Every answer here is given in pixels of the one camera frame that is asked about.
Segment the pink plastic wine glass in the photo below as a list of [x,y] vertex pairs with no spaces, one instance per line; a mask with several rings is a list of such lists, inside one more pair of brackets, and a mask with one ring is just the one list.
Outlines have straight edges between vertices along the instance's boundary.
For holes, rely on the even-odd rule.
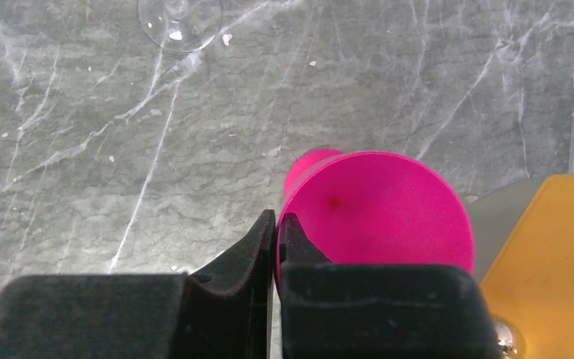
[[463,201],[435,170],[399,153],[310,150],[284,180],[280,218],[290,213],[333,263],[474,268]]

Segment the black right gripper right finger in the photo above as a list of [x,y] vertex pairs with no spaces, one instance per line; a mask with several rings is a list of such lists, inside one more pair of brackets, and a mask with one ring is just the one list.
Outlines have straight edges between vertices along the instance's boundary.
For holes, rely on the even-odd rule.
[[471,275],[448,265],[332,263],[297,216],[277,235],[285,358],[498,358]]

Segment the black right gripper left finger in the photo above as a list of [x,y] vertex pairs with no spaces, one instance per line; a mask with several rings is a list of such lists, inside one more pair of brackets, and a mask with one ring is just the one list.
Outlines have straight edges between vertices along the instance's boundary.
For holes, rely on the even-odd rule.
[[276,218],[194,273],[49,274],[0,292],[0,358],[267,358]]

